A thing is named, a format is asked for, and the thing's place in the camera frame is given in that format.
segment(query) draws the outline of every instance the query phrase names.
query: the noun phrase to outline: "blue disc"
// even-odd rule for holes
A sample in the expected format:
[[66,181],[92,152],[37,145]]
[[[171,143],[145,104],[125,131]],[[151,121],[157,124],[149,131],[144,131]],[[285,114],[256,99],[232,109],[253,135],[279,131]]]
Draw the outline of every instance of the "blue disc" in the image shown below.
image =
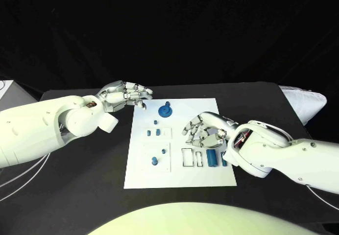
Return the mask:
[[167,118],[171,115],[171,108],[168,102],[165,102],[165,105],[158,108],[157,112],[162,118]]

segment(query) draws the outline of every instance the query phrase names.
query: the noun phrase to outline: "black curtain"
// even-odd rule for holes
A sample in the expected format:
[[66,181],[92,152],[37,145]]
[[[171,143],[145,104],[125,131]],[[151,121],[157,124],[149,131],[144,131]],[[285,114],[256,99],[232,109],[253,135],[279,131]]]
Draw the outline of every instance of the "black curtain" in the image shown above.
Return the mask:
[[335,1],[314,0],[5,0],[0,74],[37,94],[118,79],[268,81],[322,93],[327,116],[339,100],[337,15]]

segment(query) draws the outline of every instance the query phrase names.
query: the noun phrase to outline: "robotic hand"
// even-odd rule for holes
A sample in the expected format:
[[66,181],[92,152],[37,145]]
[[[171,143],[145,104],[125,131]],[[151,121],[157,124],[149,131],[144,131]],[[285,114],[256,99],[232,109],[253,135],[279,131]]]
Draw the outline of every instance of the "robotic hand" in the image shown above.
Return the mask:
[[[200,139],[194,134],[200,128]],[[207,134],[207,129],[217,133]],[[292,140],[279,128],[249,121],[237,125],[210,112],[200,113],[183,128],[190,131],[187,144],[217,148],[227,141],[223,160],[250,175],[263,178],[276,169],[298,184],[339,193],[339,144],[307,139]]]
[[99,127],[110,132],[118,120],[108,114],[125,105],[145,109],[144,86],[116,81],[96,95],[66,96],[0,112],[0,168],[41,157]]

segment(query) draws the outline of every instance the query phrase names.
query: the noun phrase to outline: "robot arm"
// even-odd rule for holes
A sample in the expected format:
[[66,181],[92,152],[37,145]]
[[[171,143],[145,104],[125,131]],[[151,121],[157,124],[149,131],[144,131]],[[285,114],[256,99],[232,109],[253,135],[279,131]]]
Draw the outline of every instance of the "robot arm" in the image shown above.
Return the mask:
[[118,120],[108,114],[125,105],[145,109],[151,90],[116,81],[96,95],[66,96],[0,112],[0,168],[41,157],[99,127],[110,132]]
[[[268,129],[269,125],[256,121],[249,121],[240,126],[233,124],[236,128],[233,129],[232,125],[227,130],[223,129],[227,133],[220,136],[220,129],[224,128],[220,123],[227,122],[227,119],[216,114],[210,115],[209,112],[198,116],[203,117],[200,123],[193,122],[193,119],[183,129],[183,134],[196,124],[203,135],[198,140],[193,140],[197,132],[194,130],[185,141],[187,144],[217,148],[223,140],[227,140],[223,159],[250,175],[263,178],[273,168],[295,183],[339,193],[339,144],[307,139],[292,140],[282,130],[275,128],[284,136]],[[217,129],[217,134],[206,135],[203,129],[207,128]]]

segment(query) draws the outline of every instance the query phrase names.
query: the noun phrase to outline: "blue object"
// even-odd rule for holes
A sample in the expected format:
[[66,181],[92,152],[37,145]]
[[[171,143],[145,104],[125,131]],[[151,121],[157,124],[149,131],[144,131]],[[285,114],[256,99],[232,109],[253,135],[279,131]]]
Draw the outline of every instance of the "blue object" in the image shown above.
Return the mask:
[[221,166],[227,166],[227,162],[223,160],[221,155],[224,152],[220,152],[220,162],[221,162]]
[[214,150],[213,149],[206,150],[206,163],[207,163],[209,167],[216,167],[217,166],[216,155],[214,155]]
[[155,157],[151,158],[151,164],[157,165],[157,158]]
[[171,115],[171,108],[170,108],[170,103],[165,101],[165,104],[164,106],[161,106],[158,108],[158,115],[162,117],[162,118],[167,118],[170,115]]

